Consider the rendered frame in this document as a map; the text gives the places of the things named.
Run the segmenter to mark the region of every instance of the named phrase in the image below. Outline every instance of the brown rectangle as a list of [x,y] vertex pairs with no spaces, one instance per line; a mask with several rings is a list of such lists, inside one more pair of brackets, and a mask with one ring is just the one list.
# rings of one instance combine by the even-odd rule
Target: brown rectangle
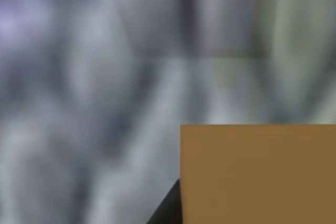
[[336,126],[183,125],[184,224],[336,223]]

